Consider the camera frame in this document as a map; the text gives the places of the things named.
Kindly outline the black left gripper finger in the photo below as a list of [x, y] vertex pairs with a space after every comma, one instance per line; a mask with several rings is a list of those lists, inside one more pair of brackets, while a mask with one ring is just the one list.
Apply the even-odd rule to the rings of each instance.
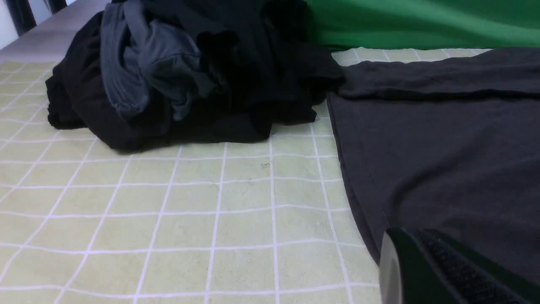
[[379, 262], [383, 304], [538, 304], [539, 286], [433, 229], [390, 228]]

